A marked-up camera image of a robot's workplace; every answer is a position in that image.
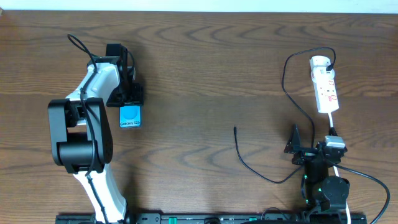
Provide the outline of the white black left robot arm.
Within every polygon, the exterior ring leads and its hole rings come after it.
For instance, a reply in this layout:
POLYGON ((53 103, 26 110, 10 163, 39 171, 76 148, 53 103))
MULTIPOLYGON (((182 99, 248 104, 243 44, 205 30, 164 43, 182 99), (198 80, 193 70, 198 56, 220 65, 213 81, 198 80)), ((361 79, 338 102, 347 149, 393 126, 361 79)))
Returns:
POLYGON ((92 215, 58 215, 56 223, 135 223, 114 179, 107 102, 127 83, 128 66, 116 56, 96 57, 74 92, 48 105, 53 159, 80 182, 92 215))

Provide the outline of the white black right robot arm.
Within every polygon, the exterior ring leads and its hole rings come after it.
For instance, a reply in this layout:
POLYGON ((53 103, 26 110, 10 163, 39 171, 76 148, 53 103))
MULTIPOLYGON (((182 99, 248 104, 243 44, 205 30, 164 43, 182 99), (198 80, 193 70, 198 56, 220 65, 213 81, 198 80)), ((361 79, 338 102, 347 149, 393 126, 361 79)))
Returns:
POLYGON ((315 147, 304 147, 299 129, 293 125, 284 152, 293 155, 292 164, 304 168, 302 195, 307 209, 302 212, 303 221, 325 223, 330 215, 333 222, 340 223, 350 183, 340 176, 330 175, 329 168, 341 162, 347 152, 343 138, 336 134, 334 128, 330 128, 324 141, 318 142, 315 147))

